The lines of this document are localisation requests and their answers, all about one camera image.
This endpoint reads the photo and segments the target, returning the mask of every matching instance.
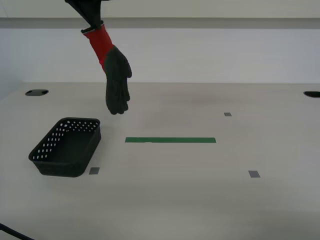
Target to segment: glove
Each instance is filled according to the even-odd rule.
[[[89,27],[82,33],[89,39],[106,74],[105,101],[110,113],[123,114],[128,110],[128,78],[132,76],[127,58],[113,45],[102,21],[101,26]]]

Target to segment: table surface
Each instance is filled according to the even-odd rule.
[[[129,87],[116,116],[103,83],[28,83],[0,101],[0,223],[35,240],[320,238],[320,99],[303,94],[320,84]],[[28,155],[65,117],[99,119],[102,140],[82,176],[43,176]]]

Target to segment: black basket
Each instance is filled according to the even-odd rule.
[[[63,118],[29,154],[42,175],[82,175],[101,140],[100,121],[91,118]]]

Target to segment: green strip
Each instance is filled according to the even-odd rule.
[[[126,143],[215,144],[214,137],[127,137]]]

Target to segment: white wall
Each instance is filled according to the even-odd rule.
[[[320,29],[111,28],[132,82],[320,83]],[[104,82],[80,29],[0,29],[5,74],[24,82]]]
[[[0,33],[0,100],[18,88],[23,81],[21,74],[14,69],[14,58],[8,54],[8,49],[3,49],[7,47],[3,40]]]

